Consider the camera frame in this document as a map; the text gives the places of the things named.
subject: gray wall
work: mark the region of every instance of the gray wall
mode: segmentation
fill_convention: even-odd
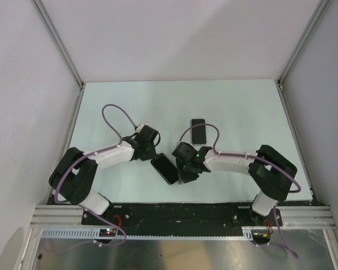
[[[314,188],[338,223],[338,0],[284,83]]]
[[[77,93],[31,2],[0,1],[0,269],[45,197]]]

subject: phone screen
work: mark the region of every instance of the phone screen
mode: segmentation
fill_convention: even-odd
[[[194,126],[197,124],[205,124],[204,119],[192,119],[190,125]],[[192,145],[206,145],[207,144],[207,135],[205,125],[200,127],[192,128]]]
[[[179,180],[178,170],[164,154],[159,154],[151,163],[169,185]]]

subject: white wall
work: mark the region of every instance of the white wall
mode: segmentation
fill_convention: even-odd
[[[45,197],[77,91],[31,2],[0,1],[0,269]]]
[[[333,1],[284,91],[320,200],[338,224],[338,0]]]
[[[319,0],[43,0],[85,81],[278,79]]]

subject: black smartphone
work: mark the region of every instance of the black smartphone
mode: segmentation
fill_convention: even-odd
[[[151,160],[151,164],[169,185],[179,180],[178,170],[166,155],[159,154]]]
[[[205,124],[204,119],[192,119],[190,121],[190,126],[197,124]],[[207,144],[207,133],[206,126],[201,125],[200,127],[192,128],[190,136],[192,138],[192,145],[206,145]]]

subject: metal frame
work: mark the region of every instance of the metal frame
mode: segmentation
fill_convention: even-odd
[[[59,53],[63,57],[64,62],[68,66],[73,78],[79,85],[81,91],[77,97],[77,100],[74,105],[72,112],[71,120],[68,126],[66,133],[66,138],[63,142],[60,156],[62,157],[65,150],[70,144],[71,137],[73,135],[74,126],[76,123],[76,118],[79,112],[80,104],[83,97],[83,90],[85,83],[82,81],[80,75],[75,68],[71,57],[68,54],[55,26],[46,11],[41,0],[31,0],[34,8],[37,10],[40,18],[42,19],[46,29],[48,30],[49,35],[51,36],[53,42],[57,46]],[[303,49],[308,43],[310,37],[313,34],[313,31],[318,26],[321,18],[328,9],[332,0],[321,0],[315,13],[313,13],[312,18],[310,19],[305,31],[303,32],[290,60],[288,61],[286,67],[284,68],[279,80],[278,80],[278,92],[281,97],[281,101],[286,112],[286,116],[291,128],[292,135],[294,137],[297,150],[300,154],[301,162],[305,169],[305,174],[307,179],[309,178],[308,167],[306,166],[305,158],[300,147],[300,140],[296,132],[295,125],[291,118],[289,108],[285,96],[282,92],[282,84],[287,78],[289,72],[293,68],[295,62],[301,55]],[[323,230],[324,236],[327,241],[328,249],[330,251],[332,261],[335,269],[338,269],[338,230],[336,227],[335,220],[333,218],[332,211],[329,206],[280,206],[278,209],[282,213],[283,228],[285,230],[313,230],[320,229]],[[81,219],[83,215],[83,209],[78,206],[72,205],[39,205],[36,207],[32,222],[30,224],[29,233],[26,239],[26,244],[22,249],[21,255],[19,257],[18,263],[16,264],[15,269],[32,269],[35,263],[35,256],[37,249],[39,247],[40,239],[43,237],[55,237],[51,232],[62,232],[62,231],[76,231],[79,232],[79,236],[75,238],[81,238],[85,233],[80,234],[84,231],[95,231],[102,226],[83,226],[81,225]],[[243,227],[244,237],[240,240],[250,240],[251,235],[247,235],[247,232],[252,229],[251,227]],[[168,237],[139,237],[139,239],[168,239]]]

